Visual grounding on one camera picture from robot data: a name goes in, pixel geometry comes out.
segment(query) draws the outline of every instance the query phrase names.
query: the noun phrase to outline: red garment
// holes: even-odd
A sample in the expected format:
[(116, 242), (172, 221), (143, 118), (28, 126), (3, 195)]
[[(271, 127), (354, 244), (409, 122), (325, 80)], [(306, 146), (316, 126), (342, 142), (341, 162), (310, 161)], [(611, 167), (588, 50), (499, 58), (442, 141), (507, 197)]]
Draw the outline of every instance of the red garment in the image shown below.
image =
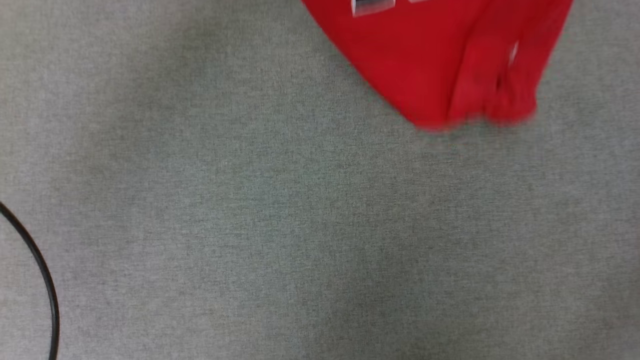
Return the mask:
[(363, 77), (428, 129), (474, 115), (508, 124), (532, 114), (573, 2), (302, 1)]

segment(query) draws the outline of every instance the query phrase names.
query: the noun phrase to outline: black cord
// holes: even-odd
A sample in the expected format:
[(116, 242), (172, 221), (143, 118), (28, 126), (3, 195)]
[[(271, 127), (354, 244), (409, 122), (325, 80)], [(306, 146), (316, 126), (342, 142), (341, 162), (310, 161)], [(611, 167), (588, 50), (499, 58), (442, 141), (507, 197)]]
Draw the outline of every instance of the black cord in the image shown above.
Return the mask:
[(33, 257), (38, 263), (44, 284), (47, 286), (47, 293), (49, 294), (49, 305), (51, 306), (51, 348), (49, 349), (49, 360), (56, 360), (58, 356), (58, 342), (60, 340), (60, 310), (58, 309), (58, 297), (56, 296), (56, 289), (53, 286), (53, 279), (51, 279), (51, 273), (47, 268), (47, 263), (42, 257), (38, 245), (27, 229), (20, 223), (17, 217), (0, 201), (0, 213), (13, 225), (13, 228), (20, 234), (24, 242), (31, 250)]

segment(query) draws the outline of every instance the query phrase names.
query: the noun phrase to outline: gray fabric surface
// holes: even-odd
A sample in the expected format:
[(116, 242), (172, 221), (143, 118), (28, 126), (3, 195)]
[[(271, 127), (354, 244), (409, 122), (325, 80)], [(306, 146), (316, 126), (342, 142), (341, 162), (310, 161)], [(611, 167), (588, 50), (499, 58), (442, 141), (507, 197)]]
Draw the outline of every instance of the gray fabric surface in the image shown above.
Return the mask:
[[(0, 200), (60, 359), (640, 359), (640, 3), (538, 116), (416, 130), (298, 0), (0, 0)], [(0, 220), (0, 359), (49, 308)]]

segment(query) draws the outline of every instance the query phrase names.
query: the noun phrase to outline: red cloth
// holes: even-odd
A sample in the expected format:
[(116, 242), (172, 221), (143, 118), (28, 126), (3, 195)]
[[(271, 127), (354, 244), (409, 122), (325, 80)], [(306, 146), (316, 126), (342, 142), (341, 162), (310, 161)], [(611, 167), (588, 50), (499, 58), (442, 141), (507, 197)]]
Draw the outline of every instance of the red cloth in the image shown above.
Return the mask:
[[(499, 124), (531, 115), (573, 2), (302, 1), (384, 98), (417, 126), (434, 130), (476, 115)], [(364, 4), (367, 14), (354, 15), (354, 4)]]

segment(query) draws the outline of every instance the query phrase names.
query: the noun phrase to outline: curved black wire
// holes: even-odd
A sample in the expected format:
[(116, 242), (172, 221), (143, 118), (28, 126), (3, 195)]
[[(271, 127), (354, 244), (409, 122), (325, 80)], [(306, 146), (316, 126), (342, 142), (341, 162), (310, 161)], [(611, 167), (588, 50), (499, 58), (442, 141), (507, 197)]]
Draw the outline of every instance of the curved black wire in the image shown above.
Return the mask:
[(58, 356), (58, 342), (60, 340), (60, 310), (58, 309), (58, 297), (56, 296), (56, 289), (53, 286), (53, 279), (51, 279), (51, 273), (47, 267), (47, 263), (42, 257), (38, 245), (27, 229), (20, 223), (17, 217), (0, 201), (0, 213), (13, 225), (13, 228), (20, 234), (24, 242), (31, 250), (33, 257), (38, 263), (44, 284), (47, 286), (47, 293), (49, 294), (49, 305), (51, 306), (51, 348), (49, 349), (49, 360), (56, 360)]

